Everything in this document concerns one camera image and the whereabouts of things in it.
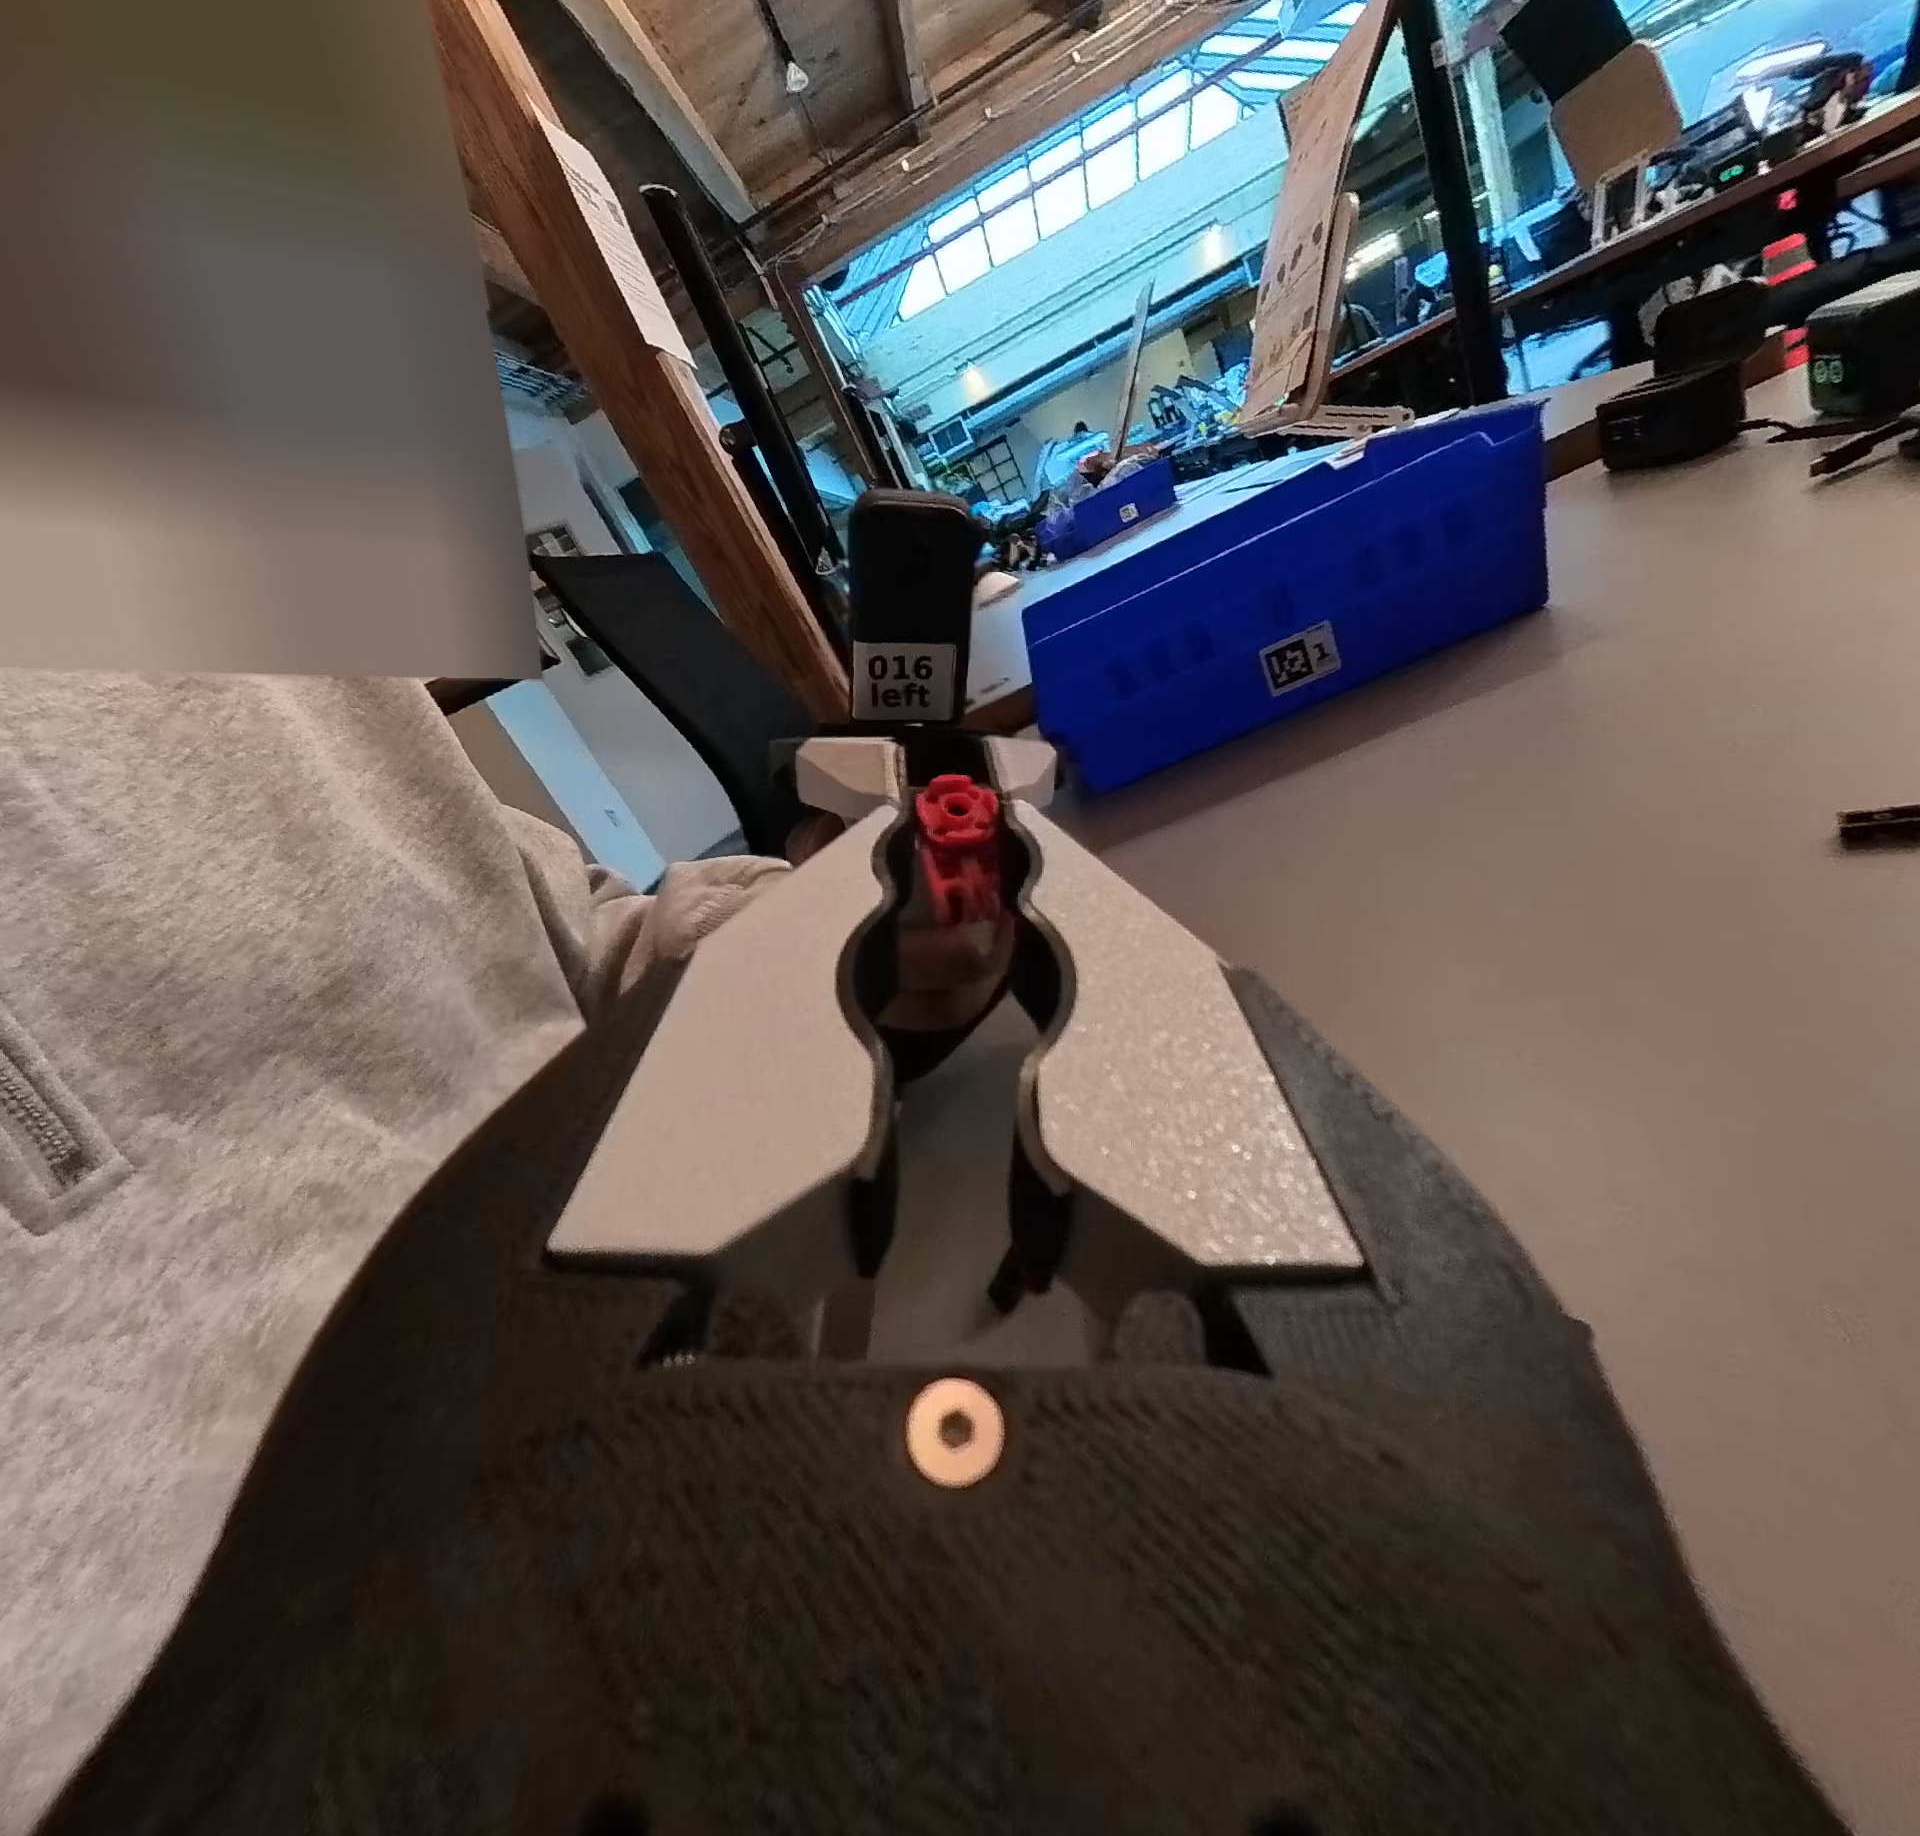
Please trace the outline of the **black soft pouch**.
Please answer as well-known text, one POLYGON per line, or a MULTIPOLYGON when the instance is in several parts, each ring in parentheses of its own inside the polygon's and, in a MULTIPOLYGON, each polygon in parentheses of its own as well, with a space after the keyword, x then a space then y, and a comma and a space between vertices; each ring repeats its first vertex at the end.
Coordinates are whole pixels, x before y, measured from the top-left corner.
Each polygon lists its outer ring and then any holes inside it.
POLYGON ((1678 298, 1663 290, 1655 301, 1644 321, 1655 377, 1747 362, 1767 334, 1771 284, 1763 279, 1729 279, 1678 298))

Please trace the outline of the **wooden board on white stand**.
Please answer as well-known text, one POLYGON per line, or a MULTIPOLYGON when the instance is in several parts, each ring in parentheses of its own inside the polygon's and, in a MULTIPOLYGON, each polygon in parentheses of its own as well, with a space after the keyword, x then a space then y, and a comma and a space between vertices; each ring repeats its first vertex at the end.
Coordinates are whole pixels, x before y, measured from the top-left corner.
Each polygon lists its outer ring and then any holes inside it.
POLYGON ((1356 195, 1345 177, 1358 110, 1406 0, 1367 0, 1333 57, 1284 103, 1285 164, 1251 321, 1241 437, 1352 439, 1403 425, 1399 405, 1329 398, 1356 195))

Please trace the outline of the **black rectangular box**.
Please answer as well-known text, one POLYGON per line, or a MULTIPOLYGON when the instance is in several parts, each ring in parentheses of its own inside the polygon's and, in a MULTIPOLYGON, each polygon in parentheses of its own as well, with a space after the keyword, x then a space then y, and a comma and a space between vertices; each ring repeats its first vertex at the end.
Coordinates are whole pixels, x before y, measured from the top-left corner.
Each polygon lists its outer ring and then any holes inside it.
POLYGON ((1611 475, 1661 471, 1718 454, 1745 423, 1739 362, 1707 362, 1598 402, 1597 458, 1611 475))

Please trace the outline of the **black office chair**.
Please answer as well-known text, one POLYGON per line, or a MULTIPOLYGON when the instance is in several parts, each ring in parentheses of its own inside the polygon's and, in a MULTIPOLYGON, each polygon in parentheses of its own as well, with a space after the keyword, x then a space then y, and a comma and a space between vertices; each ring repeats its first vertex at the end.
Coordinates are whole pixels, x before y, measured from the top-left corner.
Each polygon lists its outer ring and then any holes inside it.
POLYGON ((533 574, 684 736, 751 855, 781 859, 801 820, 792 754, 813 718, 657 553, 531 553, 533 574))

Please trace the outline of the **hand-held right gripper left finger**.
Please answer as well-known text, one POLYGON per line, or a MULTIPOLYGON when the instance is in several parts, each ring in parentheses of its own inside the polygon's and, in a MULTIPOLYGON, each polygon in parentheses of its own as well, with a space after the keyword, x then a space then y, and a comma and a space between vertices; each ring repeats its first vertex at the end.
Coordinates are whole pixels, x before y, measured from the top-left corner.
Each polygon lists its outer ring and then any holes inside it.
POLYGON ((866 816, 689 955, 544 1252, 775 1305, 839 1353, 897 1218, 897 1079, 861 990, 893 985, 901 816, 866 816))

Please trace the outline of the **person's left hand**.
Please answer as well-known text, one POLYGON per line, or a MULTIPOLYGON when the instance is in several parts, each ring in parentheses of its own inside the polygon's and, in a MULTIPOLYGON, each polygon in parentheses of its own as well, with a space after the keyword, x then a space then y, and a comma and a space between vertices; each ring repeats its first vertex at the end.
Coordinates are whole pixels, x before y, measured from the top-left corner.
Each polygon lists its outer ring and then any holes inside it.
POLYGON ((890 1033, 954 1033, 985 1015, 1004 985, 1015 946, 1007 917, 967 923, 903 923, 895 988, 876 1013, 890 1033))

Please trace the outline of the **black pole with round disc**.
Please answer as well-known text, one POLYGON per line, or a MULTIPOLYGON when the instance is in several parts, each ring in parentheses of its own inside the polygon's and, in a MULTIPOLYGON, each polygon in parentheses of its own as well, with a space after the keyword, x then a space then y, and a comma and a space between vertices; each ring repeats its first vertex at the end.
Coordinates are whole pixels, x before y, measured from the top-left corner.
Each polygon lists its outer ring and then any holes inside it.
POLYGON ((1461 378, 1468 402, 1484 406, 1506 396, 1506 372, 1447 35, 1437 0, 1399 0, 1397 14, 1409 65, 1412 110, 1428 160, 1428 184, 1453 284, 1453 334, 1461 378))

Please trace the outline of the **small red plastic part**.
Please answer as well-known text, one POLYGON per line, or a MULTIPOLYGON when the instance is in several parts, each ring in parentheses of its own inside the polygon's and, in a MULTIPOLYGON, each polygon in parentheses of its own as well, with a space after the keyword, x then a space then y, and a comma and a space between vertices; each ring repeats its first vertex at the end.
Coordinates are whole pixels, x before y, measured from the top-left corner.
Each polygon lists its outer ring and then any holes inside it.
POLYGON ((916 797, 919 882, 941 928, 997 923, 1002 912, 1001 797, 969 774, 948 770, 916 797))

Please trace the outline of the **large blue plastic bin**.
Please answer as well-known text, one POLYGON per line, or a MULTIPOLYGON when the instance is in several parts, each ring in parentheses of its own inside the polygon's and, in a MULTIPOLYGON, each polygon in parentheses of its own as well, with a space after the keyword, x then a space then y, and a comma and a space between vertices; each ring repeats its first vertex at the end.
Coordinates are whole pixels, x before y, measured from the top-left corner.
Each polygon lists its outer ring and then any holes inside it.
POLYGON ((1021 615, 1034 724, 1115 792, 1544 607, 1542 402, 1192 489, 1021 615))

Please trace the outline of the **black device with green lights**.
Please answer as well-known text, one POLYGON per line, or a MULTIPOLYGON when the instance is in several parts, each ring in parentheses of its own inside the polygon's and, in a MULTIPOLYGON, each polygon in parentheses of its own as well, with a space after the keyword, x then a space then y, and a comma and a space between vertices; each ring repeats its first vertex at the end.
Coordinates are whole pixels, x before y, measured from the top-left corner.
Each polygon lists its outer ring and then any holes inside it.
POLYGON ((1878 422, 1918 398, 1918 269, 1855 287, 1804 324, 1811 409, 1878 422))

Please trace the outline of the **black slanted bar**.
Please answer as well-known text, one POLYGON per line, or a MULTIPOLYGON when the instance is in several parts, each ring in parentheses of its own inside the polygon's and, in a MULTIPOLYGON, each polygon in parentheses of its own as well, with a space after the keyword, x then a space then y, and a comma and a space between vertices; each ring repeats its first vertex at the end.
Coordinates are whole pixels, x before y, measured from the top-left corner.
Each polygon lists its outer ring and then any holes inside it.
POLYGON ((733 314, 727 290, 677 191, 667 184, 646 184, 639 197, 724 372, 733 402, 742 409, 740 429, 745 430, 751 450, 764 467, 764 478, 751 480, 751 490, 755 497, 761 490, 777 497, 775 538, 781 549, 787 553, 811 603, 827 615, 832 599, 826 586, 835 569, 839 541, 808 471, 800 440, 771 393, 751 348, 748 334, 733 314))

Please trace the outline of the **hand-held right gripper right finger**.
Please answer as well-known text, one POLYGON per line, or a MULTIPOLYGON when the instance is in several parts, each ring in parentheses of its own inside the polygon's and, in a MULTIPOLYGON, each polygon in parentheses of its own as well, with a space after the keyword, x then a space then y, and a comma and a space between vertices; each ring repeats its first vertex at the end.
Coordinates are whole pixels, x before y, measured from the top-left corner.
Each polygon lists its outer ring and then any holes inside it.
POLYGON ((991 1309, 1068 1287, 1104 1327, 1141 1293, 1369 1274, 1304 1121, 1213 946, 1041 811, 1004 811, 1013 1090, 991 1309))

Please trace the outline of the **person's left forearm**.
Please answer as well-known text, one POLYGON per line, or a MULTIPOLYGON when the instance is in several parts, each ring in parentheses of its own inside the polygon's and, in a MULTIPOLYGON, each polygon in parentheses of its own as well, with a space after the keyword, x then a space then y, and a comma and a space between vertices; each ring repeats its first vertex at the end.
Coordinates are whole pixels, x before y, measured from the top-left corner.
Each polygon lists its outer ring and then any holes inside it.
POLYGON ((603 866, 587 869, 586 955, 574 985, 597 1018, 651 972, 686 962, 715 930, 792 872, 784 859, 724 856, 673 863, 657 886, 637 890, 603 866))

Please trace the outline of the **black and tan display panel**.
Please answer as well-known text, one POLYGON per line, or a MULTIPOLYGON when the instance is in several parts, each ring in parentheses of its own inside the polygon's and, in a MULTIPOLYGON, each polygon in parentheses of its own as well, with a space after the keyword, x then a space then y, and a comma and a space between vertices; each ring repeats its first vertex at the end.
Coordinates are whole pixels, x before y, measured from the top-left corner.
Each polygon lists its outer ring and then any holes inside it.
POLYGON ((1524 0, 1501 42, 1547 98, 1552 132, 1586 195, 1679 142, 1684 120, 1663 57, 1634 35, 1618 0, 1524 0))

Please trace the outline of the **wooden support post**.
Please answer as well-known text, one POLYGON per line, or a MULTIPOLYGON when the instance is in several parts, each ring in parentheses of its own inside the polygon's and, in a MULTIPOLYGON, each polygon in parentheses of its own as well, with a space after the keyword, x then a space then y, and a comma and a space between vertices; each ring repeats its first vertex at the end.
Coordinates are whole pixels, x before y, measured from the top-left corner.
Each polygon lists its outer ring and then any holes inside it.
POLYGON ((722 622, 811 718, 842 720, 846 671, 722 447, 687 364, 646 338, 497 0, 426 0, 452 139, 587 390, 637 463, 722 622))

